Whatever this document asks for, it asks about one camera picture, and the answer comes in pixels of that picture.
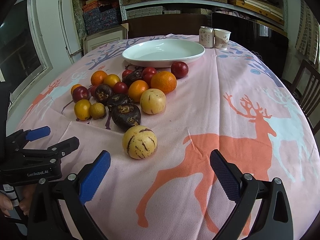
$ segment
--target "pink tablecloth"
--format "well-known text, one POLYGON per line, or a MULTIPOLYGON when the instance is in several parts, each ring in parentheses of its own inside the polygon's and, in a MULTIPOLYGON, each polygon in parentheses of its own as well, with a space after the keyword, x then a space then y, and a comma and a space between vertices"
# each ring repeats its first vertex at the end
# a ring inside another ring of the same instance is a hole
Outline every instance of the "pink tablecloth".
POLYGON ((212 239, 234 207, 209 164, 216 148, 243 173, 262 180, 282 179, 294 239, 299 239, 320 209, 318 149, 288 90, 238 44, 230 41, 227 51, 206 49, 167 95, 166 110, 154 116, 142 113, 141 124, 158 138, 150 158, 138 161, 125 154, 123 132, 110 118, 76 121, 70 95, 74 84, 89 87, 97 70, 121 76, 125 68, 133 68, 121 57, 124 49, 168 38, 198 41, 198 36, 181 35, 115 41, 71 66, 36 98, 21 121, 19 128, 48 125, 52 131, 27 147, 47 148, 78 137, 79 149, 62 160, 64 177, 78 173, 102 150, 110 152, 111 167, 93 200, 86 203, 110 240, 212 239))

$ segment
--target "patterned curtain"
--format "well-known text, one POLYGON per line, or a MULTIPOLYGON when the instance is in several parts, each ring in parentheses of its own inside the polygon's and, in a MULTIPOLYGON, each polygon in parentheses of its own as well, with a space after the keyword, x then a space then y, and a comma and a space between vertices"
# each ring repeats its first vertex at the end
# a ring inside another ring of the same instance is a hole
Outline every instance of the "patterned curtain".
POLYGON ((320 49, 319 49, 319 31, 320 26, 309 6, 304 0, 301 0, 301 16, 296 49, 300 51, 307 59, 319 67, 320 49))

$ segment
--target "cup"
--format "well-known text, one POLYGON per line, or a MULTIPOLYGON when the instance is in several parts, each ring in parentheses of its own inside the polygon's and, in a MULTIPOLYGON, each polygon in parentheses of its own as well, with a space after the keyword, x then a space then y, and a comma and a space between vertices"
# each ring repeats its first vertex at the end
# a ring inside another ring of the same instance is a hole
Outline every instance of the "cup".
POLYGON ((214 29, 215 48, 227 50, 230 34, 230 31, 214 29))

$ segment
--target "oval white plate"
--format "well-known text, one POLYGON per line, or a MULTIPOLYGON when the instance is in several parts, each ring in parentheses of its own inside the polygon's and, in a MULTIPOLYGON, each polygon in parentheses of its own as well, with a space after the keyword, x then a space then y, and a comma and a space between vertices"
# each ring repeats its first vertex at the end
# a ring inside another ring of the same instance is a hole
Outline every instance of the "oval white plate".
POLYGON ((171 67, 172 63, 191 63, 204 54, 204 47, 194 41, 164 39, 145 41, 127 48, 122 57, 135 66, 171 67))

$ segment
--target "beverage can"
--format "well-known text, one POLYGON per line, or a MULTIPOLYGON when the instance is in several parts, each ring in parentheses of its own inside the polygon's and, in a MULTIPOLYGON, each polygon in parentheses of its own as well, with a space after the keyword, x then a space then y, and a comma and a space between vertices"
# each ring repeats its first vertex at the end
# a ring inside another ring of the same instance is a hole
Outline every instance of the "beverage can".
POLYGON ((200 27, 199 43, 205 48, 213 48, 214 30, 210 27, 200 27))

